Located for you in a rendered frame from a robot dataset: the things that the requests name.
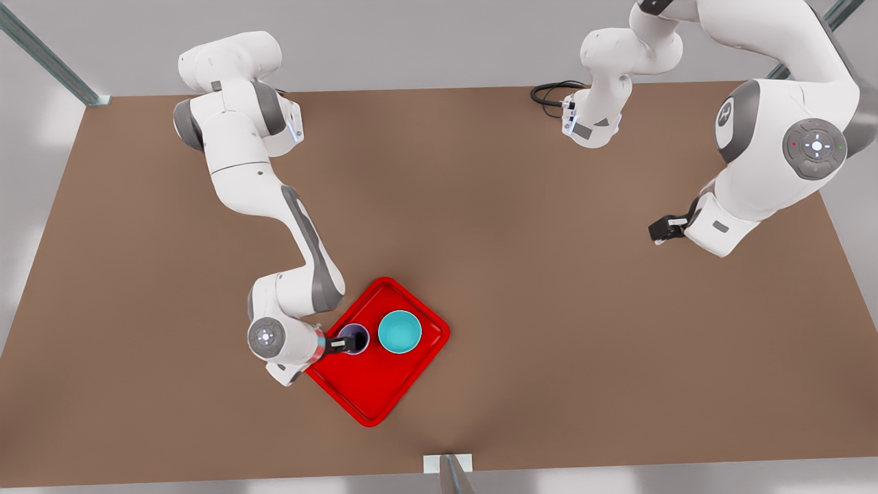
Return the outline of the purple cup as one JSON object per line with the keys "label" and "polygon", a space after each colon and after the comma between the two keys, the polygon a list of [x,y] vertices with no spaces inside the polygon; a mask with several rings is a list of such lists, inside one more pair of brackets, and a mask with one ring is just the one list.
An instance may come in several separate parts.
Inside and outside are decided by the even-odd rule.
{"label": "purple cup", "polygon": [[342,352],[348,355],[363,353],[370,342],[369,331],[359,323],[345,325],[338,333],[337,338],[344,344]]}

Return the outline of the teal bowl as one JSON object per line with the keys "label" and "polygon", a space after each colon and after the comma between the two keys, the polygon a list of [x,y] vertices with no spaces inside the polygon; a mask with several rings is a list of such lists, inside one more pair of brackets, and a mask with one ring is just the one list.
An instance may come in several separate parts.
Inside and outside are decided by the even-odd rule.
{"label": "teal bowl", "polygon": [[408,353],[420,343],[421,324],[413,313],[395,310],[383,316],[377,337],[385,350],[394,354]]}

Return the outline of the red tray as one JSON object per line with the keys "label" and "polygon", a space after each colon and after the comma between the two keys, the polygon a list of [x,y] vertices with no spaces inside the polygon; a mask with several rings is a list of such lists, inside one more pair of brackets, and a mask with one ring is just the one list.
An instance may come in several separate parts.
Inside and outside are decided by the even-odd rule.
{"label": "red tray", "polygon": [[[393,353],[379,340],[380,322],[395,311],[407,311],[421,328],[420,340],[407,353]],[[336,337],[346,325],[364,326],[370,343],[357,355],[326,357],[307,370],[323,391],[360,425],[380,424],[449,340],[451,329],[439,315],[402,287],[381,277],[333,323]]]}

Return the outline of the silver frame post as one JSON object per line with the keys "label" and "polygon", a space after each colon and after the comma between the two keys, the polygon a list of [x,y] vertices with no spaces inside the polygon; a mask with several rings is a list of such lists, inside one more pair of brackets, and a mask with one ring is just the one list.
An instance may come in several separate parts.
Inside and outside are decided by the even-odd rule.
{"label": "silver frame post", "polygon": [[472,454],[423,456],[423,472],[439,475],[441,494],[476,494],[469,479],[473,472]]}
{"label": "silver frame post", "polygon": [[760,53],[800,82],[860,81],[834,34],[806,0],[769,0],[770,34]]}
{"label": "silver frame post", "polygon": [[100,95],[70,69],[44,41],[0,0],[0,30],[14,41],[32,60],[52,75],[66,90],[85,106],[109,106],[110,95]]}

